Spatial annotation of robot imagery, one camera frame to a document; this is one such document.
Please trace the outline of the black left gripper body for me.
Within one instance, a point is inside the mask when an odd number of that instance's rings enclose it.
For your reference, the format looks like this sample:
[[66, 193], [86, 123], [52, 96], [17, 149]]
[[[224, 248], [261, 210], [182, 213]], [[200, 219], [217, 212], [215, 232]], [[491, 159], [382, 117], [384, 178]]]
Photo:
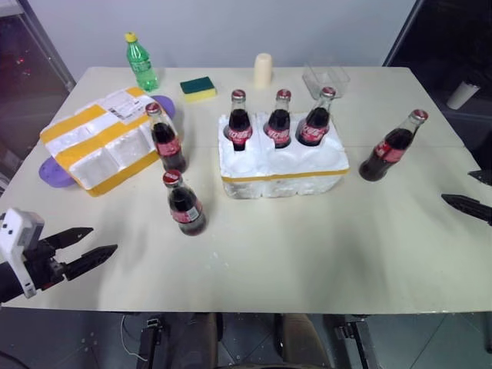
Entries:
[[61, 238], [52, 235], [23, 251], [25, 266], [37, 290], [45, 291], [64, 280], [62, 266], [55, 260], [56, 251], [63, 247]]

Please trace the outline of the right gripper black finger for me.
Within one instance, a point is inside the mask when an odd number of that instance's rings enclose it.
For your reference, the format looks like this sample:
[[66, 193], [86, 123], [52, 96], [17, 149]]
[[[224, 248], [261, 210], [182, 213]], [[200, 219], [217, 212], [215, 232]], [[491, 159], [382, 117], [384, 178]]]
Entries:
[[492, 208], [478, 200], [458, 194], [442, 194], [442, 199], [454, 209], [480, 219], [491, 225]]
[[468, 174], [477, 179], [479, 182], [489, 185], [492, 185], [492, 171], [489, 170], [478, 170], [478, 171], [469, 171]]

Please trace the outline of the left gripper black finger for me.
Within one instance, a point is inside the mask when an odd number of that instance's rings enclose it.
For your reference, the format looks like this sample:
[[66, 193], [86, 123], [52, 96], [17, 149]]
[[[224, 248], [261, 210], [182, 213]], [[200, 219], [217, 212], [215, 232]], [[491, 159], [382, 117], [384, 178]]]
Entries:
[[117, 250], [116, 244], [94, 248], [83, 254], [80, 258], [64, 264], [64, 276], [68, 281], [72, 281], [81, 275], [89, 272], [97, 266], [104, 264]]
[[53, 250], [67, 248], [78, 243], [82, 238], [93, 232], [94, 228], [69, 228], [44, 239], [44, 242]]

